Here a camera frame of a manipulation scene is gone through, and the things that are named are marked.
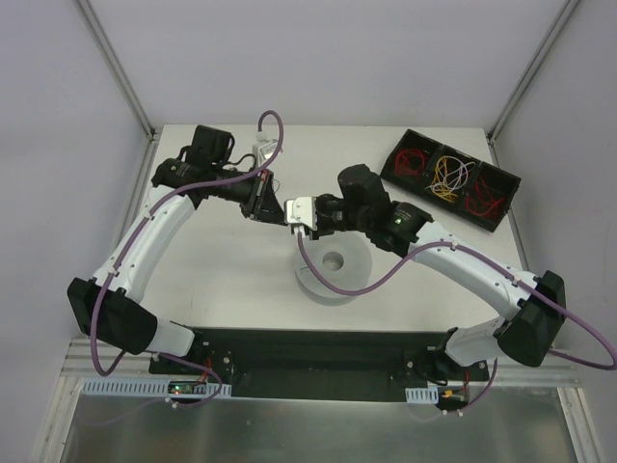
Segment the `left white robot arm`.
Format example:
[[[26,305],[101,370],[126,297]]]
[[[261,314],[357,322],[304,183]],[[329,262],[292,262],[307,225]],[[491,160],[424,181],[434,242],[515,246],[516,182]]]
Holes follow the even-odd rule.
[[[284,225],[285,213],[269,168],[282,153],[283,140],[282,133],[270,138],[260,129],[257,145],[270,155],[260,160],[259,153],[252,152],[252,169],[240,171],[229,160],[234,136],[199,125],[191,144],[156,168],[140,215],[112,255],[89,279],[75,278],[67,288],[68,302],[80,331],[90,340],[94,360],[97,344],[103,341],[122,354],[171,356],[173,367],[184,375],[201,369],[204,354],[197,333],[142,306],[149,279],[180,228],[211,197],[238,204],[249,219]]]

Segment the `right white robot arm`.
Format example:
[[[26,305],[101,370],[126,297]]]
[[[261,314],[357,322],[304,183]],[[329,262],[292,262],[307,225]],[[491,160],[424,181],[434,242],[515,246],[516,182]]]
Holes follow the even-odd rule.
[[[428,212],[389,197],[379,176],[364,164],[341,171],[342,195],[308,201],[309,236],[361,232],[377,248],[425,265],[486,302],[496,318],[469,328],[452,328],[414,365],[427,380],[456,380],[480,361],[507,357],[540,366],[565,317],[552,308],[565,303],[557,274],[537,276],[494,262],[463,243]]]

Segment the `grey plastic spool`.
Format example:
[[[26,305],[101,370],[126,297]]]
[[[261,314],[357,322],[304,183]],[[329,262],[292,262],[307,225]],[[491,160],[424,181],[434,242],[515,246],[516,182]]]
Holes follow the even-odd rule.
[[[345,290],[367,286],[372,273],[372,256],[365,242],[354,232],[337,232],[319,240],[303,239],[306,254],[319,274],[329,283]],[[325,287],[310,271],[302,254],[293,258],[296,281],[312,301],[325,306],[340,306],[354,296],[336,293]]]

